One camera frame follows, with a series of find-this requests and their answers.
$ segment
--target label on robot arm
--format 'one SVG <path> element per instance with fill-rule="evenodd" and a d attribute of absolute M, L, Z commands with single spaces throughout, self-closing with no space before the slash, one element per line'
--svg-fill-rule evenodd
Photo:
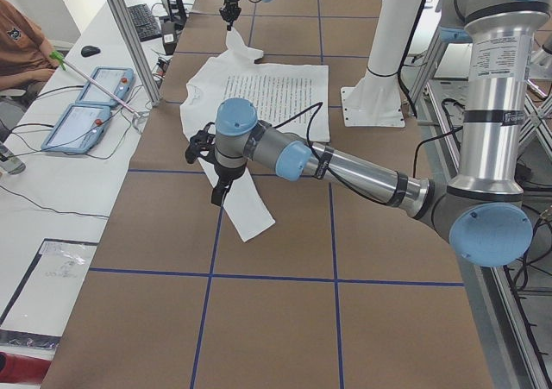
<path fill-rule="evenodd" d="M 492 38 L 474 43 L 469 81 L 488 78 L 514 78 L 525 81 L 529 76 L 530 35 Z"/>

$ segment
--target computer mouse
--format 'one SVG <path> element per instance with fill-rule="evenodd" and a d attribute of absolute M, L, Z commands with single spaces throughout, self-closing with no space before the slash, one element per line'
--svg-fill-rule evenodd
<path fill-rule="evenodd" d="M 94 47 L 94 46 L 84 46 L 82 47 L 82 49 L 80 50 L 80 55 L 82 55 L 83 57 L 90 57 L 91 55 L 94 55 L 94 54 L 98 54 L 100 53 L 102 50 L 100 50 L 98 47 Z"/>

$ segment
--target brown shirt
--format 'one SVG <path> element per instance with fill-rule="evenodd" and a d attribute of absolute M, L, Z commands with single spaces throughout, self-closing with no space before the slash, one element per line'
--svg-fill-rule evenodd
<path fill-rule="evenodd" d="M 0 0 L 0 76 L 52 68 L 39 50 L 43 41 L 40 27 L 13 5 Z"/>

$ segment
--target person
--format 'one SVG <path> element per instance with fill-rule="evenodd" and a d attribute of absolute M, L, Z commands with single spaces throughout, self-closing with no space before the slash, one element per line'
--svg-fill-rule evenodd
<path fill-rule="evenodd" d="M 52 77 L 59 63 L 41 28 L 11 3 L 0 0 L 0 90 L 22 89 L 17 102 L 26 108 Z"/>

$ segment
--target table surface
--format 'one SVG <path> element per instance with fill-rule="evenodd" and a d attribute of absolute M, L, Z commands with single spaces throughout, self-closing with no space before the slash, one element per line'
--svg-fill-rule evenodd
<path fill-rule="evenodd" d="M 183 160 L 179 105 L 185 83 L 224 50 L 220 4 L 196 1 L 128 171 L 111 174 L 100 163 L 107 179 L 85 180 L 80 202 L 64 191 L 55 204 L 111 214 L 42 387 L 492 387 L 454 253 L 427 227 L 256 164 L 275 226 L 243 243 L 209 204 L 206 177 Z M 351 129 L 342 120 L 340 88 L 364 75 L 380 4 L 243 1 L 235 26 L 265 51 L 263 62 L 329 65 L 332 145 L 410 173 L 414 120 L 404 129 Z M 424 157 L 419 169 L 430 173 Z M 104 196 L 103 208 L 86 208 L 95 203 L 90 191 Z M 31 212 L 18 206 L 16 214 Z M 36 237 L 56 236 L 63 217 L 39 214 L 45 228 Z M 71 223 L 59 235 L 93 241 L 104 229 Z M 24 268 L 2 270 L 21 278 Z"/>
<path fill-rule="evenodd" d="M 85 45 L 100 47 L 101 53 L 90 58 L 80 55 Z M 142 43 L 147 62 L 154 67 L 158 54 L 163 54 L 161 39 Z M 107 5 L 104 5 L 90 26 L 77 40 L 66 56 L 75 66 L 91 73 L 96 66 L 133 67 L 129 52 L 115 24 Z M 85 81 L 76 72 L 58 69 L 42 92 L 68 85 L 82 85 Z M 147 94 L 141 90 L 140 78 L 136 75 L 131 105 L 137 110 L 149 110 Z M 55 124 L 68 104 L 73 103 L 80 89 L 57 91 L 37 99 L 20 121 L 23 123 Z M 111 154 L 129 123 L 115 116 L 106 129 L 103 139 L 89 154 L 105 157 Z M 40 149 L 49 129 L 25 127 L 18 129 L 21 137 L 30 147 Z M 108 216 L 129 167 L 129 159 L 140 139 L 134 129 L 127 132 L 121 146 L 108 160 L 92 159 L 87 156 L 66 156 L 64 154 L 30 152 L 29 147 L 18 137 L 11 135 L 6 145 L 14 154 L 25 154 L 22 161 L 27 168 L 19 175 L 4 174 L 0 185 L 21 193 L 42 206 L 56 210 L 70 210 Z M 17 285 L 27 270 L 44 238 L 58 238 L 85 242 L 99 242 L 104 232 L 106 219 L 76 215 L 58 215 L 39 210 L 22 198 L 0 191 L 0 307 L 9 302 Z M 20 348 L 4 348 L 4 351 L 24 353 L 51 358 L 45 351 Z M 15 388 L 0 384 L 1 388 Z"/>

